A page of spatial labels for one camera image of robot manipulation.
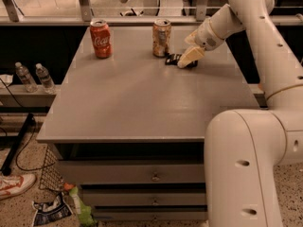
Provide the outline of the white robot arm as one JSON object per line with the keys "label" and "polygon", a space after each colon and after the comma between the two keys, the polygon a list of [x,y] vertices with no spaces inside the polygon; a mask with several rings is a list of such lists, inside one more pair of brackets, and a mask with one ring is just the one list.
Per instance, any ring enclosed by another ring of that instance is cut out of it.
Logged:
{"label": "white robot arm", "polygon": [[244,31],[267,107],[216,115],[205,132],[209,227],[283,227],[274,167],[303,159],[303,66],[269,14],[274,0],[228,0],[187,36],[184,68]]}

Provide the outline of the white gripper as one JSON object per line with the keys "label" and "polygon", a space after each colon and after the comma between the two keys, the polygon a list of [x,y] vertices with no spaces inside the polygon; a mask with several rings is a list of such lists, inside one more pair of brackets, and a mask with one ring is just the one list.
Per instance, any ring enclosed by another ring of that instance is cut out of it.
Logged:
{"label": "white gripper", "polygon": [[182,54],[177,63],[179,68],[185,68],[193,61],[198,61],[205,56],[205,51],[212,51],[218,48],[224,39],[221,39],[213,31],[211,20],[206,18],[197,28],[185,38],[190,47]]}

